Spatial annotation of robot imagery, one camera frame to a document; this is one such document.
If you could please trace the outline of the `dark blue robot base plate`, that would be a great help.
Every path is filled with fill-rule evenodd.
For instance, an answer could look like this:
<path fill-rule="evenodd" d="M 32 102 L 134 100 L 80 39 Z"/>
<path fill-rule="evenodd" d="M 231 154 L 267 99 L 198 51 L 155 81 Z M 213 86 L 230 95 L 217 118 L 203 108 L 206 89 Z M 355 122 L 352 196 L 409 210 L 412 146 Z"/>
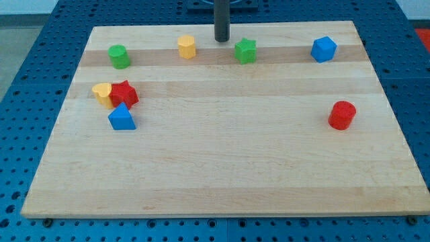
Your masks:
<path fill-rule="evenodd" d="M 213 0 L 185 0 L 188 12 L 212 11 Z M 230 0 L 230 10 L 256 10 L 259 0 Z"/>

